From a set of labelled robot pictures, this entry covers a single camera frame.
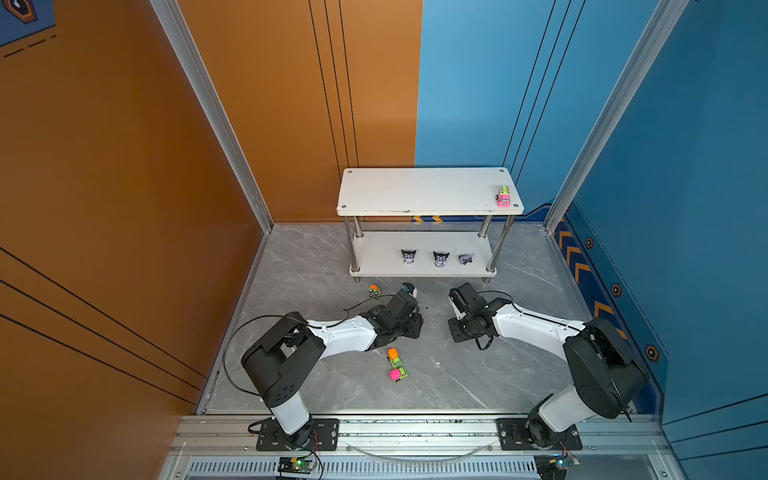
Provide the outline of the orange green toy car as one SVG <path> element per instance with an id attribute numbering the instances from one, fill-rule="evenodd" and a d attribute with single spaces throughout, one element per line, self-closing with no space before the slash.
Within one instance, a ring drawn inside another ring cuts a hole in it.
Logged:
<path id="1" fill-rule="evenodd" d="M 402 361 L 396 348 L 390 348 L 387 351 L 387 357 L 392 369 L 399 369 L 402 367 Z"/>

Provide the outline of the orange green wheeled toy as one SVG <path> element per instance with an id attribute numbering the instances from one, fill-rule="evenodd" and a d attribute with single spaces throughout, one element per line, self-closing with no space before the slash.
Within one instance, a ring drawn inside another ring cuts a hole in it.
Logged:
<path id="1" fill-rule="evenodd" d="M 370 298 L 379 299 L 382 295 L 380 287 L 376 284 L 371 284 L 368 288 L 368 295 Z"/>

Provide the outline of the pink green toy truck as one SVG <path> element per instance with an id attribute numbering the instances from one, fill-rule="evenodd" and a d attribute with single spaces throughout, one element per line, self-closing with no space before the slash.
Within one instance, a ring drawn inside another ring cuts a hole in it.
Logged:
<path id="1" fill-rule="evenodd" d="M 408 377 L 408 372 L 404 367 L 393 368 L 389 372 L 389 378 L 394 382 L 399 382 Z"/>

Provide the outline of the black purple bat toy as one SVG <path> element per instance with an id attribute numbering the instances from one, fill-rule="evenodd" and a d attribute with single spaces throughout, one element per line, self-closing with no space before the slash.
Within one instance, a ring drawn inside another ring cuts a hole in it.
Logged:
<path id="1" fill-rule="evenodd" d="M 449 252 L 434 251 L 433 260 L 434 260 L 435 267 L 444 268 L 447 265 L 449 256 L 450 256 Z"/>

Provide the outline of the green pink toy car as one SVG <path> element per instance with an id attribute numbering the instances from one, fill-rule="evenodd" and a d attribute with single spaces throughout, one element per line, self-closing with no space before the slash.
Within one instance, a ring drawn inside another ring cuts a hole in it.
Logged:
<path id="1" fill-rule="evenodd" d="M 511 205 L 511 193 L 507 185 L 499 187 L 496 202 L 498 207 L 509 207 Z"/>

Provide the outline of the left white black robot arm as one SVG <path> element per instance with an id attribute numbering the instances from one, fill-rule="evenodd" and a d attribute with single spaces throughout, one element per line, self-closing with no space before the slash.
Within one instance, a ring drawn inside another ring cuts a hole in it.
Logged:
<path id="1" fill-rule="evenodd" d="M 343 321 L 319 322 L 298 312 L 283 315 L 241 356 L 240 364 L 282 432 L 301 436 L 312 417 L 300 389 L 319 361 L 417 339 L 423 317 L 417 289 L 405 283 L 388 303 Z"/>

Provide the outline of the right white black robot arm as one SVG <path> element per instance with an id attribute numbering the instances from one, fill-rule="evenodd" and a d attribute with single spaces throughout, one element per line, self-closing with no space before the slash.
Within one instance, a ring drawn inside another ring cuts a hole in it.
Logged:
<path id="1" fill-rule="evenodd" d="M 464 283 L 449 291 L 455 317 L 448 321 L 453 340 L 509 338 L 563 359 L 572 384 L 539 402 L 528 414 L 530 441 L 544 448 L 575 424 L 593 416 L 614 419 L 645 388 L 650 375 L 614 325 L 604 318 L 576 321 L 518 306 L 511 298 L 486 300 Z"/>

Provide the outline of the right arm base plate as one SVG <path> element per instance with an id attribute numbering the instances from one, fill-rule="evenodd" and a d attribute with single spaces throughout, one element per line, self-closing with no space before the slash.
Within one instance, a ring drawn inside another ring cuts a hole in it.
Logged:
<path id="1" fill-rule="evenodd" d="M 495 421 L 497 437 L 503 451 L 583 449 L 580 433 L 575 425 L 565 431 L 554 432 L 544 423 L 531 423 L 526 418 L 499 418 Z"/>

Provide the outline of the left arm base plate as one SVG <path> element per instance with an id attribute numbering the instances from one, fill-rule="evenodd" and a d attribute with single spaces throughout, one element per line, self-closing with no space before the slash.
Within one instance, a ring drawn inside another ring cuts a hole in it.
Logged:
<path id="1" fill-rule="evenodd" d="M 249 426 L 256 436 L 256 450 L 263 452 L 308 450 L 315 452 L 335 451 L 339 439 L 340 421 L 336 418 L 311 418 L 309 423 L 293 434 L 286 434 L 274 418 Z"/>

